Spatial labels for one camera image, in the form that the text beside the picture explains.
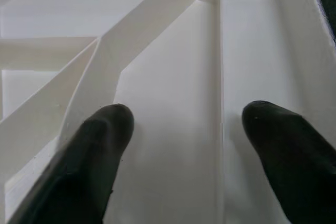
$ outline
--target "white plastic structure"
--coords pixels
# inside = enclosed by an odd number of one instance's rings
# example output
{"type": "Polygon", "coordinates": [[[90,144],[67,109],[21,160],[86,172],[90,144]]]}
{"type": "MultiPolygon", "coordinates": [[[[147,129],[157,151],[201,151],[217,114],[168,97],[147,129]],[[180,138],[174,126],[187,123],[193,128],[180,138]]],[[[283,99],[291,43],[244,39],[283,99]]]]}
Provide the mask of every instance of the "white plastic structure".
{"type": "Polygon", "coordinates": [[[268,100],[336,139],[336,50],[318,0],[0,4],[0,224],[113,103],[135,130],[104,223],[289,223],[240,116],[268,100]]]}

